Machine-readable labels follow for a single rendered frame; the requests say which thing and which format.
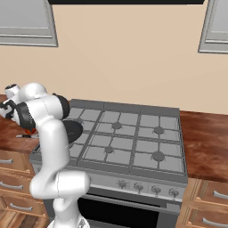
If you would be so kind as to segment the black oven door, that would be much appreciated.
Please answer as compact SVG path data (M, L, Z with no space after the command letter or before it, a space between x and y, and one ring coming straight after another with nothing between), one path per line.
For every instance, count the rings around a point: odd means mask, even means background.
M91 228L175 228L178 204L142 206L80 198L78 206Z

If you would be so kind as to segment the wooden drawer front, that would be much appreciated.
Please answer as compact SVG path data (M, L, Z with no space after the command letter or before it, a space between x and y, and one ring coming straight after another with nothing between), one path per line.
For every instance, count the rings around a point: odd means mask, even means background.
M6 210L20 212L30 216L47 217L43 202L38 202L32 199L20 199L4 196L0 196L0 202Z
M26 175L34 174L33 168L29 164L29 157L24 153L0 150L0 159L13 159L12 164L0 164L2 170Z
M15 191L26 196L31 196L29 191L30 181L31 181L30 177L26 177L22 175L16 175L16 174L10 174L10 173L0 174L0 182L4 182L10 185L23 185L22 190L9 189L9 188L4 188L2 186L0 186L0 190Z
M186 223L191 228L220 228L202 223L202 217L205 217L207 220L212 222L228 224L228 214L219 213L217 211L203 211L195 208L191 209L190 215L186 219Z
M195 200L203 203L212 203L222 207L228 207L228 199L220 199L213 195L213 191L228 195L228 183L202 180L197 188Z

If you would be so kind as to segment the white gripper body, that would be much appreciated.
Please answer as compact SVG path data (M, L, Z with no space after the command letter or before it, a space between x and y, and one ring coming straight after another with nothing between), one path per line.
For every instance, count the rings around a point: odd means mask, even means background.
M6 119L12 119L15 107L16 104L13 100L0 102L0 115Z

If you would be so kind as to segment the grey stove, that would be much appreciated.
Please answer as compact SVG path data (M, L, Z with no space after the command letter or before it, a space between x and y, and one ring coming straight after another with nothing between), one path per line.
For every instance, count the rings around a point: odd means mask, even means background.
M87 194L146 205L182 206L188 183L180 111L115 102L73 99L69 119L84 131L70 147L70 170L87 172ZM118 187L118 180L128 183ZM134 188L141 183L141 192ZM151 191L158 185L161 193ZM168 194L176 188L179 195Z

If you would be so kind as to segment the black range hood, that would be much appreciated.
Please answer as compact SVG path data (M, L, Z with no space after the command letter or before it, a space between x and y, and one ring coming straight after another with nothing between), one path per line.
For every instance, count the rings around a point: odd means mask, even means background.
M48 0L49 4L204 4L205 0Z

